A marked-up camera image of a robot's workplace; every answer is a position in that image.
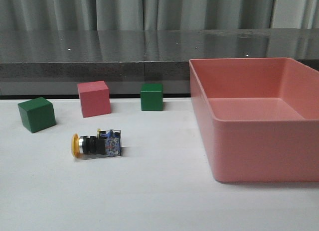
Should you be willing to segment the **yellow push button switch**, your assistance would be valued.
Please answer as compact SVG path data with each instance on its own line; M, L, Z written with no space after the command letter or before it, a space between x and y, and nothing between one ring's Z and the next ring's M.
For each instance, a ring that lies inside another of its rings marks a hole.
M71 139L71 153L75 158L102 155L105 157L122 156L120 130L97 130L96 136L79 136L74 134Z

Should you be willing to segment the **right green wooden cube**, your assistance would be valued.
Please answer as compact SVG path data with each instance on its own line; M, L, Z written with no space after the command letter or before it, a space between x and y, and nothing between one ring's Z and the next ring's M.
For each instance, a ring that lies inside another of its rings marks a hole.
M163 111L163 85L143 84L140 91L142 111Z

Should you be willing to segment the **green wooden cube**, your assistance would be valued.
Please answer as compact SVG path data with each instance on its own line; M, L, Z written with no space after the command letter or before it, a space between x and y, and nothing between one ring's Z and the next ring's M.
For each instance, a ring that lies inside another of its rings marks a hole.
M140 91L142 111L163 111L163 85L143 84Z
M23 126L31 133L56 125L53 104L43 97L18 104Z

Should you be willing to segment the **pink wooden cube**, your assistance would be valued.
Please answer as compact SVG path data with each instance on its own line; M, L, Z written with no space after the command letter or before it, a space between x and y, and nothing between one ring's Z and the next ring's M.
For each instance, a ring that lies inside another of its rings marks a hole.
M109 88L104 81L79 83L77 88L83 117L111 113Z

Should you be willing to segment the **pink plastic bin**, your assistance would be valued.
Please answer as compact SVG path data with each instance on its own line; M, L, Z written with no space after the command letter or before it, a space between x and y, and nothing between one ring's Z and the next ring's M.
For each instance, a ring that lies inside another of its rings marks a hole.
M191 59L189 68L217 181L318 181L318 71L291 58Z

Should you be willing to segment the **left green wooden cube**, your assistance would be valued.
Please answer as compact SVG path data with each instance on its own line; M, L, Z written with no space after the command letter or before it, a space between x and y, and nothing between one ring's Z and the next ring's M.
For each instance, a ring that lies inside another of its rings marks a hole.
M43 97L18 104L23 126L31 133L56 125L53 104Z

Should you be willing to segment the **dark grey glossy counter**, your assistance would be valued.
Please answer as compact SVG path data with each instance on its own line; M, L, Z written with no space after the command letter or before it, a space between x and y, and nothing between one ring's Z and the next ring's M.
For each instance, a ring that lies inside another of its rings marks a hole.
M143 83L189 94L194 58L289 57L319 67L318 29L3 31L1 98L74 98L81 82L103 80L111 96L135 97Z

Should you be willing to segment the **grey curtain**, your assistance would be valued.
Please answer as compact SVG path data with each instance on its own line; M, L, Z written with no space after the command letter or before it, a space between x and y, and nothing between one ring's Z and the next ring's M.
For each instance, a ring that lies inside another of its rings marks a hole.
M2 31L318 26L319 0L0 0Z

